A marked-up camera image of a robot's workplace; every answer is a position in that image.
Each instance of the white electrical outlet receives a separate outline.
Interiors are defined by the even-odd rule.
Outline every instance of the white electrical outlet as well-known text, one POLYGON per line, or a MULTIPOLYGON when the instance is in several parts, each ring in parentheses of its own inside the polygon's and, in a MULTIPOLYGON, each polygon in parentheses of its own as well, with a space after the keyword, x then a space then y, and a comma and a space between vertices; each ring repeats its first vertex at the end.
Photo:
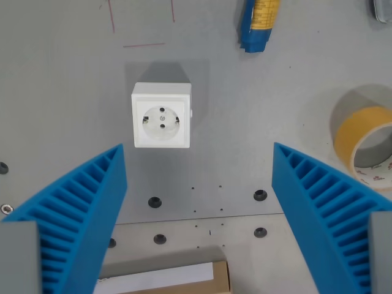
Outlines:
POLYGON ((132 92, 135 147, 189 148, 190 83, 136 83, 132 92))

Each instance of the mounting hole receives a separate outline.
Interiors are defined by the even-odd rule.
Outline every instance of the mounting hole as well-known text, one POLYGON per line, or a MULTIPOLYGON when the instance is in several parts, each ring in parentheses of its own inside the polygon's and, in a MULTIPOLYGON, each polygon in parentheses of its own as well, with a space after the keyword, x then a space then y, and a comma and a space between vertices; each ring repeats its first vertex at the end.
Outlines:
POLYGON ((257 228, 254 235, 256 238, 264 238, 267 235, 267 230, 265 228, 257 228))
POLYGON ((108 248, 113 248, 113 247, 116 247, 116 245, 117 245, 117 242, 116 242, 116 240, 114 240, 113 238, 110 238, 110 241, 109 241, 109 246, 108 246, 108 248))
POLYGON ((255 194, 253 194, 253 198, 256 201, 264 201, 267 198, 267 192, 264 190, 257 190, 255 194))
POLYGON ((155 237, 154 237, 154 242, 155 242, 155 244, 158 244, 158 245, 165 244, 166 240, 167 239, 166 239, 165 235, 162 235, 162 234, 155 235, 155 237))
POLYGON ((148 200, 148 205, 152 208, 159 208, 162 205, 162 200, 158 197, 151 197, 148 200))
POLYGON ((0 162, 0 175, 5 175, 6 173, 8 173, 8 165, 0 162))
POLYGON ((3 204, 1 205, 0 210, 4 214, 10 214, 13 211, 13 207, 9 204, 3 204))

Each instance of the yellow label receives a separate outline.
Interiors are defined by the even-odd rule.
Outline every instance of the yellow label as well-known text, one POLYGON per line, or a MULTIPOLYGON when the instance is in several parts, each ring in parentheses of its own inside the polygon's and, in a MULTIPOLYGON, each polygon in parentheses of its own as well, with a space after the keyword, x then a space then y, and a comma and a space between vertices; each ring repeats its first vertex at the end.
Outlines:
POLYGON ((280 0, 255 0, 251 29, 272 29, 280 0))

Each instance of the roll of tape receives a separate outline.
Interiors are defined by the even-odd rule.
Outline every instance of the roll of tape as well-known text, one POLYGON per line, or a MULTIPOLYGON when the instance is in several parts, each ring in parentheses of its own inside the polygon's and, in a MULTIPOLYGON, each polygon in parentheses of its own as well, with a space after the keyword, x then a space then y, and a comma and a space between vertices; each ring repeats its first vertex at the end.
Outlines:
POLYGON ((368 136, 391 126, 392 111, 374 106, 354 113, 336 133, 334 148, 337 156, 357 180, 375 190, 392 190, 392 156, 381 164, 366 168, 354 167, 354 158, 368 136))

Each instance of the black screw hole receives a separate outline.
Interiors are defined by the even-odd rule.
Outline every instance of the black screw hole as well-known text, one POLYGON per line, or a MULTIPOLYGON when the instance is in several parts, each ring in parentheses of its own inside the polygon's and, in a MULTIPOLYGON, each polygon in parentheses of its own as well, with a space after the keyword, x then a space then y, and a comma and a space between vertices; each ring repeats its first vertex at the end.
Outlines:
POLYGON ((148 200, 148 205, 152 208, 159 208, 162 205, 162 200, 158 197, 151 197, 148 200))
POLYGON ((263 238, 267 235, 267 230, 265 228, 257 228, 254 235, 256 238, 263 238))
POLYGON ((154 242, 155 242, 155 244, 158 244, 158 245, 165 244, 166 240, 167 239, 166 239, 165 235, 162 235, 162 234, 155 235, 155 237, 154 237, 154 242))
POLYGON ((0 175, 5 175, 6 173, 8 173, 8 165, 0 162, 0 175))
POLYGON ((109 241, 109 246, 108 246, 108 248, 113 248, 113 247, 116 247, 116 245, 117 245, 117 242, 116 242, 116 240, 114 240, 113 238, 110 238, 110 241, 109 241))
POLYGON ((267 192, 265 192, 264 190, 257 190, 255 194, 253 194, 253 198, 256 201, 264 201, 267 198, 267 192))

